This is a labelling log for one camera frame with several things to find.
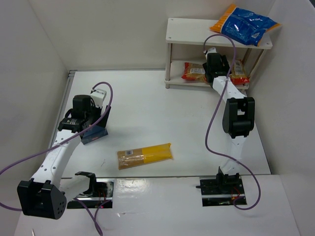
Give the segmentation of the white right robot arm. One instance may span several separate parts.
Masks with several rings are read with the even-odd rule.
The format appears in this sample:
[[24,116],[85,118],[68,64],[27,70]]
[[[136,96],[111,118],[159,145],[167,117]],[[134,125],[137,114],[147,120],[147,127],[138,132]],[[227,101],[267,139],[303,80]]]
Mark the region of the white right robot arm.
[[[229,77],[231,69],[225,56],[217,53],[215,48],[204,53],[207,60],[203,64],[205,77],[211,88],[220,95],[206,131],[205,146],[210,153],[226,158],[220,164],[221,173],[229,176],[237,175],[241,167],[240,159],[244,142],[254,128],[255,100],[242,94],[231,82]],[[208,146],[210,128],[221,102],[225,103],[222,128],[229,135],[227,154],[214,151]]]

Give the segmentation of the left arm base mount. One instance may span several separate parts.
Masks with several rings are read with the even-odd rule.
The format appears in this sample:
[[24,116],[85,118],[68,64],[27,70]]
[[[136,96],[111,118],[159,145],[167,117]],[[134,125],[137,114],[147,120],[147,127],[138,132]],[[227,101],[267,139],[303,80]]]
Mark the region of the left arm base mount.
[[84,176],[75,176],[70,179],[62,179],[60,190],[65,192],[67,197],[67,209],[83,209],[83,206],[76,200],[69,200],[69,197],[75,197],[82,201],[89,209],[97,209],[102,203],[101,208],[112,208],[114,179],[97,178],[96,190],[92,193],[84,193],[89,189],[90,179]]

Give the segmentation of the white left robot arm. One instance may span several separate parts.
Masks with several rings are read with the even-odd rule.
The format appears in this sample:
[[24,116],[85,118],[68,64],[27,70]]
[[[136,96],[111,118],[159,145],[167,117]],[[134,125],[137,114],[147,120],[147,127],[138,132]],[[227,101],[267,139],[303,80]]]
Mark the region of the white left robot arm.
[[72,108],[60,121],[54,149],[28,181],[17,187],[22,212],[27,216],[59,219],[67,203],[82,194],[104,199],[107,185],[98,182],[94,173],[79,171],[61,186],[61,179],[71,155],[79,144],[86,145],[108,134],[108,113],[101,115],[106,92],[96,89],[89,95],[76,95]]

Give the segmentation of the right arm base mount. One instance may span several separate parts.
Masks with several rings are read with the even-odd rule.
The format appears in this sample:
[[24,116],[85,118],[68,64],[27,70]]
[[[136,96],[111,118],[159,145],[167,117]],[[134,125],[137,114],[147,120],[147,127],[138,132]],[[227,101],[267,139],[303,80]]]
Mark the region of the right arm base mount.
[[246,205],[247,200],[239,173],[224,174],[219,168],[215,177],[201,178],[195,187],[201,192],[203,207]]

